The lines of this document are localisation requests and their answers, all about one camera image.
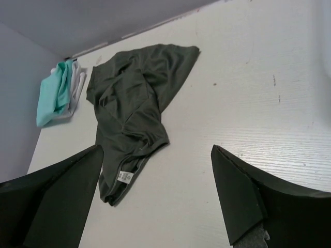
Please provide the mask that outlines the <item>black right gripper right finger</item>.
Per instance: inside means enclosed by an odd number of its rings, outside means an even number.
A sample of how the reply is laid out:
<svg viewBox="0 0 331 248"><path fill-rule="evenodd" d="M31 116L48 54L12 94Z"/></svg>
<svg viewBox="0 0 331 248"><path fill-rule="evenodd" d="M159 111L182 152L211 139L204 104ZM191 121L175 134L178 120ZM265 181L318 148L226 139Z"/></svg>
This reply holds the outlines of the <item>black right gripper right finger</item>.
<svg viewBox="0 0 331 248"><path fill-rule="evenodd" d="M232 247L330 247L330 193L258 169L214 145L212 167Z"/></svg>

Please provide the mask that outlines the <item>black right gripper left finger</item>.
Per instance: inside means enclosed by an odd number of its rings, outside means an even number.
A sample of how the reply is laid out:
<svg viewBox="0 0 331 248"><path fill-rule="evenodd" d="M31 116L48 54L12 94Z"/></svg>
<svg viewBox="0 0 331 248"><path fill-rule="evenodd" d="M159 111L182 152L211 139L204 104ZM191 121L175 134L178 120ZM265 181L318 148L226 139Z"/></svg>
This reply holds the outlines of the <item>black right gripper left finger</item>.
<svg viewBox="0 0 331 248"><path fill-rule="evenodd" d="M95 194L103 149L1 183L1 247L78 247Z"/></svg>

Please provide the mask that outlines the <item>dark grey t-shirt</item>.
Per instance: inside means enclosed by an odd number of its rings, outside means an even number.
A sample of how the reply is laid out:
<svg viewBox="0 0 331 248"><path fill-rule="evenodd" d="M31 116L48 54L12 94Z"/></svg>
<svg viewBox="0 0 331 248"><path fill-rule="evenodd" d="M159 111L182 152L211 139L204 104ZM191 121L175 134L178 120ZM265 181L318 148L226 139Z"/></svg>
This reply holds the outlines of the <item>dark grey t-shirt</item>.
<svg viewBox="0 0 331 248"><path fill-rule="evenodd" d="M95 66L86 90L104 150L99 192L116 206L159 149L169 144L161 114L200 55L196 46L156 44L116 53Z"/></svg>

